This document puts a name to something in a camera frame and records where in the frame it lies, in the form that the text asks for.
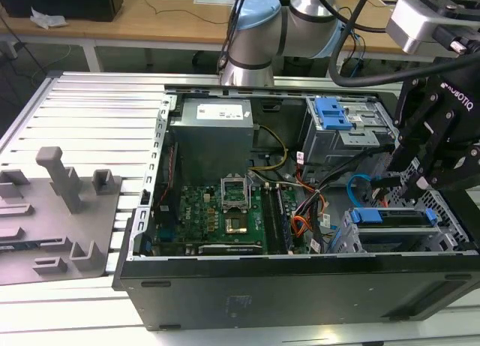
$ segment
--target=desk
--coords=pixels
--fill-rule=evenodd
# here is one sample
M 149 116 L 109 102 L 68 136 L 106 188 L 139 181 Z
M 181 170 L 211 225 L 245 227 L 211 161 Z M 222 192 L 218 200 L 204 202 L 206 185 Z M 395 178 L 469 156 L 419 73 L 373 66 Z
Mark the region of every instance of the desk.
M 150 157 L 149 133 L 155 129 L 156 104 L 161 99 L 164 84 L 214 86 L 218 78 L 66 72 L 59 79 L 44 80 L 0 140 L 0 170 L 21 168 L 27 177 L 46 176 L 45 169 L 35 163 L 36 151 L 41 146 L 57 145 L 63 148 L 64 155 L 83 156 L 82 161 L 65 164 L 75 166 L 78 176 L 90 176 L 95 168 L 110 168 L 123 178 L 106 276 L 0 287 L 0 344 L 359 346 L 368 341 L 385 341 L 385 345 L 391 346 L 393 341 L 393 344 L 404 346 L 479 344 L 480 290 L 422 322 L 146 331 L 127 293 L 114 292 L 110 286 L 126 220 L 136 207 L 142 190 L 142 177 Z M 277 77 L 275 84 L 299 89 L 338 90 L 331 80 L 315 78 Z M 398 95 L 401 85 L 366 89 Z M 138 119 L 140 113 L 142 125 Z M 99 117 L 104 124 L 91 122 L 92 118 Z M 68 122 L 69 130 L 65 130 L 63 122 Z M 129 122 L 126 134 L 122 125 Z M 109 160 L 113 152 L 120 153 L 115 162 Z M 12 162 L 13 153 L 22 153 L 22 161 L 16 157 L 16 163 L 3 165 L 9 159 Z
M 348 6 L 352 9 L 359 0 L 337 0 L 338 7 Z M 362 13 L 358 17 L 357 23 L 371 27 L 385 27 L 392 15 L 394 7 L 386 7 L 379 0 L 369 0 Z M 343 15 L 348 16 L 348 12 L 343 11 Z M 363 31 L 355 31 L 360 34 L 367 45 L 364 59 L 386 59 L 392 61 L 414 61 L 414 62 L 432 62 L 434 57 L 407 55 L 402 49 L 388 36 L 381 33 L 367 33 Z M 340 56 L 337 60 L 337 66 L 341 68 L 346 58 L 353 48 L 351 38 L 346 42 Z M 363 47 L 357 47 L 353 57 L 360 57 L 363 53 Z
M 194 0 L 147 1 L 158 11 L 185 10 L 218 23 L 226 22 L 230 14 L 230 6 L 196 5 Z M 353 9 L 357 1 L 337 0 L 337 5 Z M 371 2 L 382 6 L 378 0 L 371 0 Z M 358 21 L 368 26 L 384 27 L 392 14 L 391 9 L 374 7 L 367 3 Z M 101 61 L 96 52 L 96 47 L 99 46 L 218 51 L 227 32 L 226 24 L 208 23 L 185 12 L 165 12 L 155 15 L 154 9 L 146 3 L 146 0 L 124 0 L 122 9 L 111 23 L 67 20 L 68 26 L 49 30 L 36 26 L 29 19 L 10 18 L 5 10 L 2 12 L 10 27 L 26 43 L 80 45 L 92 72 L 102 71 Z M 366 59 L 423 62 L 431 62 L 433 59 L 404 54 L 388 35 L 359 33 L 367 44 Z M 0 41 L 15 41 L 3 25 L 0 25 Z M 339 58 L 339 65 L 350 53 L 352 45 L 351 41 L 346 43 Z M 8 45 L 4 44 L 3 50 L 8 50 Z

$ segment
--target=blue plastic latch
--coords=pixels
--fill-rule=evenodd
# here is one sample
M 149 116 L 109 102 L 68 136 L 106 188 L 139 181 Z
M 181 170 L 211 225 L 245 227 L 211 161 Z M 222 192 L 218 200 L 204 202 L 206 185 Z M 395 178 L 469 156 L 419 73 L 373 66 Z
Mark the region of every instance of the blue plastic latch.
M 315 110 L 324 130 L 349 131 L 353 128 L 345 117 L 345 109 L 335 97 L 315 98 Z
M 435 226 L 435 224 L 438 221 L 437 214 L 435 213 L 435 211 L 433 211 L 432 209 L 426 209 L 425 214 L 427 215 L 427 218 L 432 224 L 432 226 Z
M 353 221 L 354 224 L 359 224 L 360 221 L 362 220 L 360 218 L 360 214 L 359 214 L 359 211 L 357 209 L 354 209 L 353 211 L 351 211 L 350 217 L 352 218 L 352 221 Z
M 378 209 L 353 209 L 350 216 L 356 224 L 381 224 L 383 222 Z

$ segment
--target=white sticker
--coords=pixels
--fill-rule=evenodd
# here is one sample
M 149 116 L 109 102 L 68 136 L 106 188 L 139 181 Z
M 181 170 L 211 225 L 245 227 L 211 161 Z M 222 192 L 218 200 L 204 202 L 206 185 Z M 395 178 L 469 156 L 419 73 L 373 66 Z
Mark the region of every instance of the white sticker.
M 297 164 L 303 164 L 305 154 L 303 152 L 297 152 Z
M 313 250 L 315 250 L 315 252 L 318 254 L 320 253 L 320 244 L 315 241 L 314 239 L 312 239 L 310 241 L 310 248 L 312 248 Z
M 348 116 L 348 120 L 350 122 L 362 122 L 362 118 L 360 116 Z
M 196 119 L 243 120 L 241 104 L 199 104 Z
M 320 226 L 330 228 L 330 215 L 328 213 L 323 214 L 323 219 L 320 221 Z

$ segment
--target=paper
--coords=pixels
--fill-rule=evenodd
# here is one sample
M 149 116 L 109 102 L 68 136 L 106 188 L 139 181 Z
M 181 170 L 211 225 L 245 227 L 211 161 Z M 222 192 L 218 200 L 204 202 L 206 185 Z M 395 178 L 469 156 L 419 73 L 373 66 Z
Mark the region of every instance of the paper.
M 243 120 L 241 104 L 200 104 L 196 119 Z
M 41 14 L 33 8 L 31 9 L 31 12 L 30 20 L 43 29 L 48 29 L 49 27 L 66 26 L 68 24 L 63 16 L 49 16 L 47 14 Z

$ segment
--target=wire bundle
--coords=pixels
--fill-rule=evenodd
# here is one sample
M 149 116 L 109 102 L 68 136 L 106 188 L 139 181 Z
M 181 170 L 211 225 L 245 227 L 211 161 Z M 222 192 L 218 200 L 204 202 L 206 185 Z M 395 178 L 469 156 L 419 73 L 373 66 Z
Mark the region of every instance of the wire bundle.
M 225 41 L 222 44 L 220 55 L 218 56 L 218 61 L 217 61 L 218 73 L 221 70 L 223 70 L 227 65 L 228 51 L 229 51 L 230 45 L 233 42 L 233 35 L 235 34 L 237 23 L 240 17 L 240 12 L 242 10 L 244 2 L 245 0 L 235 0 L 235 3 L 233 4 L 232 12 L 230 13 L 230 17 L 228 20 L 228 27 L 226 29 Z

